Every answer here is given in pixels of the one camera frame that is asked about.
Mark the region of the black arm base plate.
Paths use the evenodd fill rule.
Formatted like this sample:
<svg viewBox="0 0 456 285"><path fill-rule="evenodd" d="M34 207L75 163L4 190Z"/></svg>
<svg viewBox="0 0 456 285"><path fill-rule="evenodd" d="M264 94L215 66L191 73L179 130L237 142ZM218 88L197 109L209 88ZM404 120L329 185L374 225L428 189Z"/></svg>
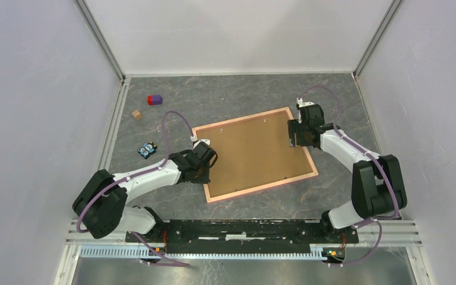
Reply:
<svg viewBox="0 0 456 285"><path fill-rule="evenodd" d="M327 229L318 220L169 220L142 238L168 254L305 254L310 245L357 244L357 231Z"/></svg>

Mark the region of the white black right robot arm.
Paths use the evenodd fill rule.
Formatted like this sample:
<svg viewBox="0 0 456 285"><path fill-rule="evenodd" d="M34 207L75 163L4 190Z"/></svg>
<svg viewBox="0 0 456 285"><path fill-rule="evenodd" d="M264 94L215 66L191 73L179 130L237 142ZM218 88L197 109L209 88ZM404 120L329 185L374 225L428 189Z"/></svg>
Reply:
<svg viewBox="0 0 456 285"><path fill-rule="evenodd" d="M288 121L291 147L313 147L332 155L352 174L351 196L321 217L319 235L335 242L343 229L355 229L378 220L393 220L407 205L400 163L361 146L334 123L326 123L318 104L297 99L297 119Z"/></svg>

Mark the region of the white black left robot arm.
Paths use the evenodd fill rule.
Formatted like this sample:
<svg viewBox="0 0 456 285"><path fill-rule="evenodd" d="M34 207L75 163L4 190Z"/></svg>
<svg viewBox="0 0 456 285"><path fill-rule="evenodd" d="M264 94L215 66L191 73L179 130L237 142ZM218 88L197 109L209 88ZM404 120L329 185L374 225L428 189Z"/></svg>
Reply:
<svg viewBox="0 0 456 285"><path fill-rule="evenodd" d="M163 226L147 208L129 203L151 191L180 183L209 183L217 153L210 140L201 139L190 150L170 154L151 166L111 174L98 170L72 204L77 231L101 239L113 231L137 232L149 242L159 240Z"/></svg>

